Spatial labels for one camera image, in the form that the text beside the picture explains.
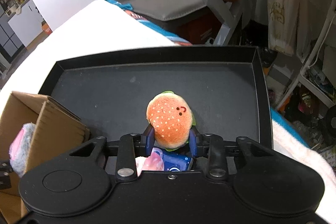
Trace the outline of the hamburger plush toy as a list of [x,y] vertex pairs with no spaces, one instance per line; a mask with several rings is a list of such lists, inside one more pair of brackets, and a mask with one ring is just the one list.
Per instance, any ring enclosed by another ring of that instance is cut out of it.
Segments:
[[162,92],[149,102],[146,119],[154,127],[156,142],[167,151],[188,143],[190,129],[196,125],[187,102],[171,91]]

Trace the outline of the brown cardboard box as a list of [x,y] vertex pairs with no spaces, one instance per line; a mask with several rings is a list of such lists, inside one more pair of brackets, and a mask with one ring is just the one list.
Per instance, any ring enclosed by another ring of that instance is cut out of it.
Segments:
[[16,223],[26,210],[19,196],[21,179],[10,164],[9,148],[25,123],[34,123],[25,173],[80,145],[89,129],[50,96],[12,92],[1,115],[1,221]]

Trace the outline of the grey pink plush toy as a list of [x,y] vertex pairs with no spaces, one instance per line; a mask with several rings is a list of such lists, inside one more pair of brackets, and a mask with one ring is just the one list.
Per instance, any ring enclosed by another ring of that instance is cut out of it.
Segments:
[[11,167],[19,177],[22,177],[25,173],[34,130],[34,123],[25,123],[9,148]]

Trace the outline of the blue tissue packet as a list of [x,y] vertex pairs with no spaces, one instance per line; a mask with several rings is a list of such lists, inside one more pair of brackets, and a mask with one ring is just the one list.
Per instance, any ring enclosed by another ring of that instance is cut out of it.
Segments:
[[190,170],[193,158],[154,147],[148,157],[136,157],[137,175],[142,171],[182,172]]

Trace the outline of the black tray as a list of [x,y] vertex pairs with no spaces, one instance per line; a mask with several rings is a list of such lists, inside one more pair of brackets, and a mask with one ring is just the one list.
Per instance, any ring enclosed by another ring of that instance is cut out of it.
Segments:
[[154,135],[146,109],[157,95],[178,95],[196,124],[184,151],[205,155],[212,135],[228,157],[269,156],[272,129],[260,54],[254,47],[162,47],[100,53],[57,61],[42,84],[49,95],[92,131],[91,145],[115,156],[123,135],[134,134],[135,153]]

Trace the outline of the orange bag on floor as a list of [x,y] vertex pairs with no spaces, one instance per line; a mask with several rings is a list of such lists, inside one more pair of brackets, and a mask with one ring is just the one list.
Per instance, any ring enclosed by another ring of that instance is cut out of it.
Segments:
[[52,34],[52,30],[51,30],[50,26],[49,26],[46,22],[43,22],[43,23],[42,23],[42,30],[43,30],[43,32],[46,33],[47,35]]

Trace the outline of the white cabinet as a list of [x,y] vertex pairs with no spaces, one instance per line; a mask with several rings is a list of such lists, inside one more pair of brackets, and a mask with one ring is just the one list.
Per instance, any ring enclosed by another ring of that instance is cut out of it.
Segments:
[[8,15],[8,12],[5,11],[3,15],[25,47],[43,32],[42,22],[44,19],[33,0],[27,0],[23,3],[19,14],[11,12],[10,15]]

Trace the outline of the white plastic bag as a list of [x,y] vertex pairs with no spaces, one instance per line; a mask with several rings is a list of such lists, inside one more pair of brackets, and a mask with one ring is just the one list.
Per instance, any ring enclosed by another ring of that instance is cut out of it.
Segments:
[[268,47],[294,55],[300,0],[267,0]]

